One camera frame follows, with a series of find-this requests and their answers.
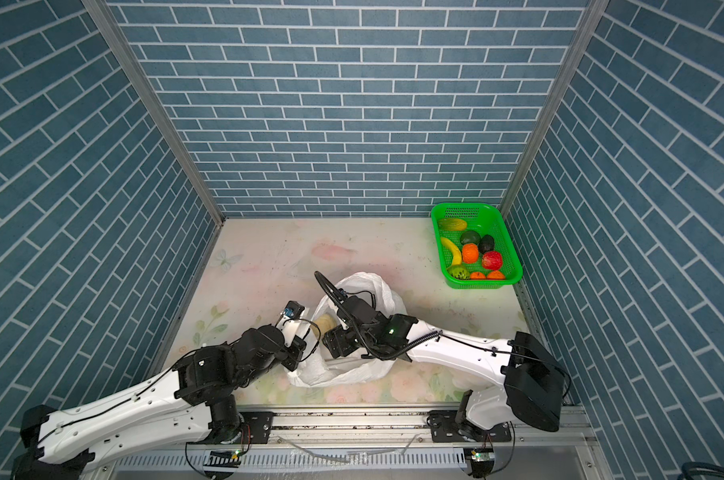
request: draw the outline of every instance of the blue brick wall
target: blue brick wall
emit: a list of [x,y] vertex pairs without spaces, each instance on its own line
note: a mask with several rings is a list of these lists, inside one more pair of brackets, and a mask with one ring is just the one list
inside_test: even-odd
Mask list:
[[144,378],[213,225],[79,0],[0,1],[0,477]]
[[724,465],[724,2],[610,2],[509,225],[616,478]]
[[499,204],[585,3],[110,5],[227,216],[425,216]]

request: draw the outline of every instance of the plastic bag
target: plastic bag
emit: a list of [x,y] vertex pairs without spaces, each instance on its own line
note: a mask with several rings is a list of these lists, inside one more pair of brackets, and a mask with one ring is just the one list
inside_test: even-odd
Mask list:
[[[376,310],[382,312],[385,316],[391,316],[394,313],[407,313],[402,297],[397,295],[396,292],[392,292],[389,285],[379,275],[359,272],[347,276],[338,282],[336,286],[346,292],[360,292],[361,290],[374,292],[377,302]],[[359,297],[370,302],[368,293],[360,293]],[[330,314],[337,325],[340,325],[337,308],[327,296],[319,302],[311,320],[316,322],[325,313]],[[311,329],[306,337],[306,352],[310,352],[316,342],[317,337],[313,334],[313,329]],[[317,351],[306,361],[301,362],[294,372],[287,373],[287,378],[292,385],[302,387],[325,387],[344,383],[370,382],[385,377],[395,362],[395,360],[363,359],[361,356],[364,353],[366,353],[364,349],[357,349],[347,357],[333,360],[327,348],[324,345],[319,345]]]

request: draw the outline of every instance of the metal corner post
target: metal corner post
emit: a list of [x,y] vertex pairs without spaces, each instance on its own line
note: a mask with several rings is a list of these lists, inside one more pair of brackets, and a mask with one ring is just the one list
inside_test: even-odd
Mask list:
[[85,9],[92,17],[92,21],[98,27],[101,35],[112,50],[117,62],[122,66],[122,70],[127,75],[132,87],[138,93],[138,97],[143,102],[148,114],[152,116],[162,137],[168,142],[170,149],[175,155],[175,159],[183,168],[184,172],[191,181],[191,185],[196,190],[202,200],[205,208],[212,216],[217,226],[223,225],[223,213],[215,203],[210,190],[204,183],[202,176],[199,174],[194,165],[194,160],[188,153],[175,125],[170,121],[167,112],[162,107],[162,102],[154,91],[151,82],[148,81],[146,73],[143,71],[141,64],[138,62],[136,54],[130,48],[127,37],[117,25],[116,18],[112,14],[111,9],[106,5],[106,0],[82,0]]
[[532,130],[525,150],[521,154],[519,164],[511,176],[509,189],[506,190],[506,194],[501,201],[500,211],[504,218],[508,216],[511,211],[514,200],[516,200],[516,196],[519,194],[521,185],[525,182],[525,177],[527,177],[527,172],[530,171],[532,162],[535,161],[535,155],[543,143],[543,138],[548,132],[551,121],[554,120],[556,110],[559,109],[559,104],[562,98],[564,98],[564,94],[567,93],[567,87],[575,76],[575,71],[578,69],[578,64],[580,64],[580,60],[583,58],[583,53],[586,52],[588,42],[590,42],[591,36],[594,34],[609,2],[610,0],[590,0],[583,16],[580,18],[580,22],[578,22],[575,36],[572,38],[572,44],[564,56],[554,84],[551,86],[550,93],[541,109],[541,116],[538,123],[535,124],[535,129]]

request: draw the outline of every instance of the black mounting plate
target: black mounting plate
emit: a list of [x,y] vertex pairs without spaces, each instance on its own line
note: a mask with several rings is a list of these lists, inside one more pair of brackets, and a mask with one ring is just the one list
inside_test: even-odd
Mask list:
[[[429,412],[428,424],[431,428],[431,441],[434,443],[464,442],[465,438],[455,423],[457,410],[432,410]],[[498,425],[486,430],[492,442],[510,442],[511,430],[508,423]]]
[[250,443],[262,445],[268,443],[271,436],[272,412],[240,412],[244,418],[244,425],[250,427]]

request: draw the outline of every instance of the plastic basket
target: plastic basket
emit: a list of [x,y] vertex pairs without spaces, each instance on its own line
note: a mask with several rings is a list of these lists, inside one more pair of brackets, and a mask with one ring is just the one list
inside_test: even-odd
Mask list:
[[[460,236],[463,232],[448,232],[440,230],[437,220],[442,218],[460,218],[469,224],[468,230],[476,230],[481,235],[492,235],[495,238],[495,251],[503,256],[501,273],[505,280],[458,280],[447,273],[447,267],[453,262],[453,254],[443,247],[439,240],[440,236],[449,238],[460,248]],[[497,208],[485,204],[439,204],[431,209],[431,221],[434,224],[436,234],[436,247],[439,249],[439,264],[442,267],[442,274],[452,288],[500,288],[503,285],[513,285],[521,279],[521,264],[516,255],[516,249],[511,244],[509,231],[506,230],[503,217]],[[488,270],[482,268],[482,257],[473,264],[465,264],[469,272],[482,272],[487,274]]]

